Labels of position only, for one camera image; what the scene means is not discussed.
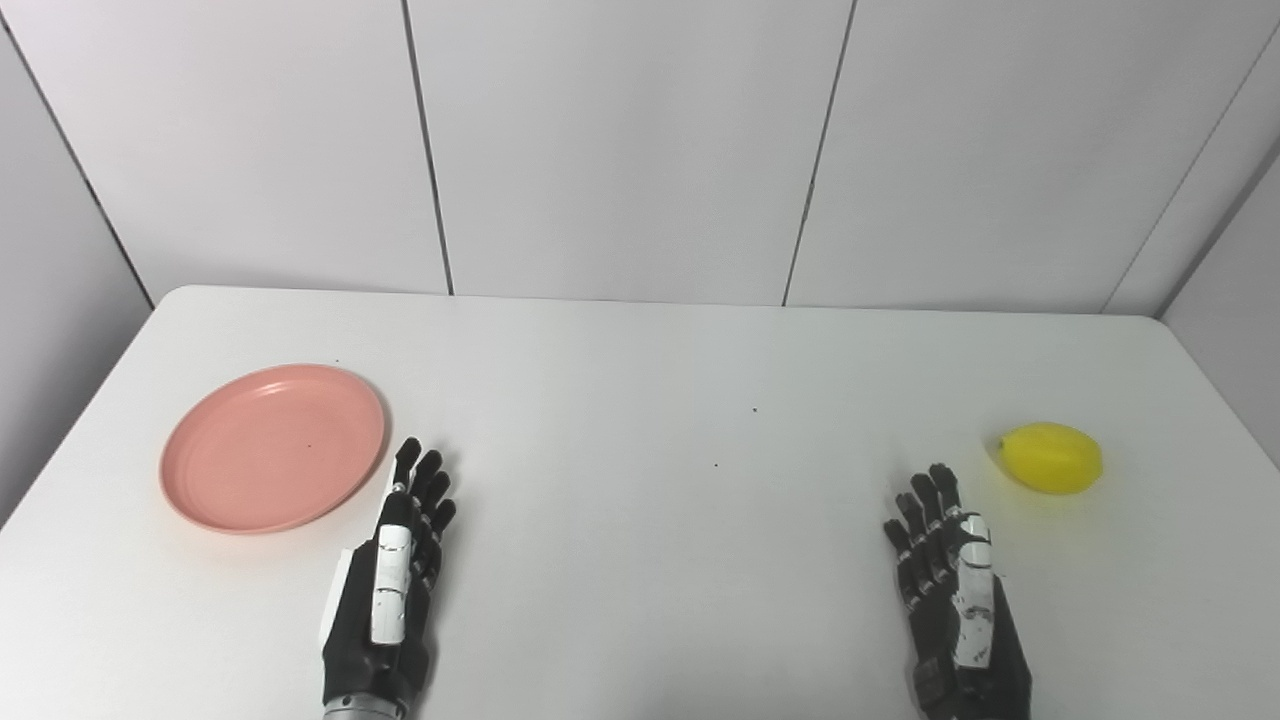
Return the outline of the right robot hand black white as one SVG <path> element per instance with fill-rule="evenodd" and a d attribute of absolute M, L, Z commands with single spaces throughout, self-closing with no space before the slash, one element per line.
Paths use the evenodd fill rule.
<path fill-rule="evenodd" d="M 964 509 L 942 462 L 913 475 L 893 501 L 899 516 L 883 532 L 915 650 L 919 710 L 928 719 L 1029 719 L 1033 679 L 984 518 Z"/>

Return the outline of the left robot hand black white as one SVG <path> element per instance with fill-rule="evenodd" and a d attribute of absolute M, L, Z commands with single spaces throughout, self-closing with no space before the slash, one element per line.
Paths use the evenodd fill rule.
<path fill-rule="evenodd" d="M 439 451 L 396 451 L 372 534 L 340 555 L 320 632 L 323 716 L 406 719 L 428 684 L 442 537 L 456 515 Z"/>

